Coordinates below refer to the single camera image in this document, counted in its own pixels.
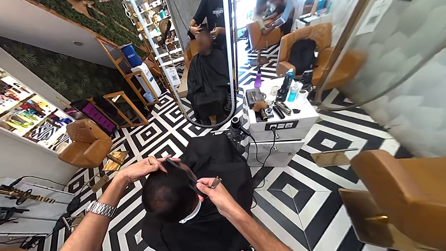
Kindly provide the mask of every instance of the black barber cape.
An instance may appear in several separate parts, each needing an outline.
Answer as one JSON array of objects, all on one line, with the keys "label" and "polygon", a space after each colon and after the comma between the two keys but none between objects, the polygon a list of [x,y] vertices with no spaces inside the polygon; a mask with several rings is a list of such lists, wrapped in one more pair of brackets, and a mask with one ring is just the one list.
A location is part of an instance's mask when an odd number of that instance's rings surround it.
[{"label": "black barber cape", "polygon": [[[192,138],[185,155],[182,162],[199,179],[222,178],[222,184],[232,197],[251,214],[254,193],[251,171],[224,134]],[[249,248],[245,238],[209,199],[205,199],[198,214],[184,224],[161,223],[146,216],[142,237],[156,251],[240,251]]]},{"label": "black barber cape", "polygon": [[196,54],[192,58],[187,73],[187,99],[194,116],[205,125],[211,124],[212,115],[217,115],[217,121],[224,120],[228,83],[227,56],[222,51],[213,49],[207,56]]}]

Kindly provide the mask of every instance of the brush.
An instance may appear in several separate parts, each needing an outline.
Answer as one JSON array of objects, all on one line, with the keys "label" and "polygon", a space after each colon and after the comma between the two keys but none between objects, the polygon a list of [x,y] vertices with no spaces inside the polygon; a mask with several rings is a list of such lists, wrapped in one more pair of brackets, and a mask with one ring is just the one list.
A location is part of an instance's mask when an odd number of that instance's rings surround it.
[{"label": "brush", "polygon": [[260,113],[263,121],[267,121],[268,116],[266,115],[266,112],[265,112],[265,109],[267,109],[267,108],[268,108],[268,104],[265,101],[259,101],[254,104],[252,109],[254,110],[254,112]]}]

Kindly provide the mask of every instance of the comb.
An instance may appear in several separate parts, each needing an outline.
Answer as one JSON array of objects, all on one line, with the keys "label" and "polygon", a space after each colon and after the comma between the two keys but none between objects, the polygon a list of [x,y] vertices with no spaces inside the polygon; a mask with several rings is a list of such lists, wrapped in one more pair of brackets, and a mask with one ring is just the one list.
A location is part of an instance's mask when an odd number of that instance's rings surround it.
[{"label": "comb", "polygon": [[192,190],[194,190],[199,196],[203,197],[203,199],[207,198],[207,195],[205,193],[203,193],[202,191],[200,191],[197,188],[197,182],[193,179],[188,179],[187,184],[190,186],[190,188],[192,188]]},{"label": "comb", "polygon": [[[171,168],[179,168],[181,171],[186,172],[186,171],[184,171],[181,167],[179,167],[175,162],[173,162],[172,160],[170,160],[169,158],[166,158],[161,164],[166,168],[167,172],[168,172],[169,169],[171,169]],[[189,185],[189,187],[190,187],[194,192],[196,192],[199,196],[201,196],[201,197],[203,197],[203,198],[206,198],[206,197],[207,197],[207,195],[206,195],[205,193],[203,193],[202,191],[200,191],[200,190],[197,188],[197,181],[195,181],[195,180],[193,180],[193,179],[191,179],[191,178],[188,178],[187,180],[185,180],[185,182],[186,182],[186,183]]]}]

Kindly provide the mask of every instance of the tiled floor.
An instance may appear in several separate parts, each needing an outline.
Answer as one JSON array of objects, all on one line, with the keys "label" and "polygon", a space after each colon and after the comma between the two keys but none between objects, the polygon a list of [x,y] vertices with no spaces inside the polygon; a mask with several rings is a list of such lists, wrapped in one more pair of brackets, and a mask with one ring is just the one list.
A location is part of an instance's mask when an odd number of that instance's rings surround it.
[{"label": "tiled floor", "polygon": [[[278,46],[270,47],[264,56],[270,63],[264,65],[264,79],[276,78],[275,65]],[[246,57],[239,53],[239,84],[254,81],[256,71],[244,65]],[[236,116],[242,116],[242,94],[237,96]],[[324,93],[326,103],[347,105],[349,100],[337,90]],[[122,129],[113,139],[116,150],[129,151],[124,166],[149,155],[156,157],[183,154],[191,137],[203,136],[211,130],[193,126],[179,112],[173,99],[165,94],[155,105],[147,126]],[[188,107],[189,115],[193,111]],[[321,112],[323,121],[315,124],[305,138],[306,144],[287,167],[252,167],[254,185],[262,186],[254,192],[257,206],[253,214],[281,241],[295,251],[378,251],[383,248],[360,243],[351,227],[338,188],[364,189],[353,170],[346,166],[317,167],[311,153],[357,147],[361,151],[384,149],[396,157],[410,157],[400,144],[382,127],[376,124],[363,110],[350,109],[341,112]],[[347,152],[349,158],[359,151]],[[74,176],[67,191],[79,194],[80,188],[99,168],[81,169]],[[114,172],[107,172],[110,177]],[[142,251],[152,250],[141,238],[141,224],[145,215],[141,204],[141,188],[145,179],[131,184],[124,192],[117,216],[111,221],[103,243],[104,250]],[[87,202],[101,196],[102,190],[93,193],[90,189],[80,192],[82,203],[73,214],[83,211]],[[45,248],[57,250],[67,238],[64,229],[47,238]]]}]

